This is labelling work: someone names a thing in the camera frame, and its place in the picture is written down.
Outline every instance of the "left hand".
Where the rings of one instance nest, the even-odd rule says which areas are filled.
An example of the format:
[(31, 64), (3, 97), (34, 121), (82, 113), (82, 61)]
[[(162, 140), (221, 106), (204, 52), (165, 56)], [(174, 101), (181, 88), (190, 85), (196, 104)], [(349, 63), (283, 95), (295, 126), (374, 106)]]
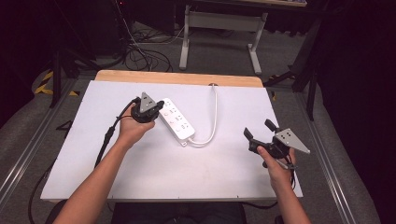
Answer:
[[(132, 104), (122, 116), (131, 116), (131, 110), (134, 106), (135, 104)], [(129, 149), (143, 137), (146, 131), (152, 129), (154, 125), (154, 121), (139, 123), (132, 117), (125, 117), (120, 120), (120, 134), (116, 143)]]

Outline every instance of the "desk foot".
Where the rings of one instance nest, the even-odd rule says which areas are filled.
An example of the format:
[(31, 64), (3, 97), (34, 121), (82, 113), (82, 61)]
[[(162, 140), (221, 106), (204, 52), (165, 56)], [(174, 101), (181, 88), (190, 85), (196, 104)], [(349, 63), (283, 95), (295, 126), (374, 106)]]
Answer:
[(256, 76), (259, 76), (262, 74), (262, 69), (260, 68), (259, 59), (257, 58), (256, 51), (253, 51), (251, 49), (251, 46), (251, 44), (247, 45), (248, 53), (250, 55), (251, 63), (253, 64), (254, 74), (256, 74)]
[(186, 70), (187, 68), (187, 59), (189, 57), (189, 44), (190, 41), (187, 40), (187, 43), (183, 43), (183, 46), (181, 47), (180, 64), (178, 66), (180, 70)]

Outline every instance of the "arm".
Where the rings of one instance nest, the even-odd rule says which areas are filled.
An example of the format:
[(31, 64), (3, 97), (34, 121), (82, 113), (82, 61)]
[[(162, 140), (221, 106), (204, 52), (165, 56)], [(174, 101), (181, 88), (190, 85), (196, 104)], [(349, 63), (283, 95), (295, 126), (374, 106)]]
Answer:
[[(271, 177), (271, 186), (276, 194), (280, 214), (282, 215), (284, 222), (311, 223), (291, 187), (290, 170), (283, 169), (263, 147), (257, 147), (257, 150), (268, 165), (268, 172)], [(293, 148), (290, 149), (290, 156), (295, 162)]]
[[(133, 106), (124, 115), (131, 115)], [(94, 223), (102, 211), (126, 152), (153, 127), (154, 122), (138, 123), (132, 118), (121, 119), (116, 143), (67, 200), (55, 223)]]

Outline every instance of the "power strip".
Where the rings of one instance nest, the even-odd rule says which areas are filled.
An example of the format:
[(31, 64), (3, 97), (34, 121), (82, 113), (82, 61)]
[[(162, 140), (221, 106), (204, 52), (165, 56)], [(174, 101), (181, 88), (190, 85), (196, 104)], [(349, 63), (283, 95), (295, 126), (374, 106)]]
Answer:
[(187, 145), (189, 138), (194, 137), (195, 130), (170, 99), (165, 98), (163, 101), (160, 117), (176, 140), (184, 147)]

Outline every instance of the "right forearm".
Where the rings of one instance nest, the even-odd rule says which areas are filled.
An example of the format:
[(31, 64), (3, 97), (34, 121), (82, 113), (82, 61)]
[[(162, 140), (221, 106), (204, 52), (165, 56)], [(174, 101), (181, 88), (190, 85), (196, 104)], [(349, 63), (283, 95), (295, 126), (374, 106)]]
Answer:
[(285, 223), (311, 223), (291, 186), (277, 188), (275, 192)]

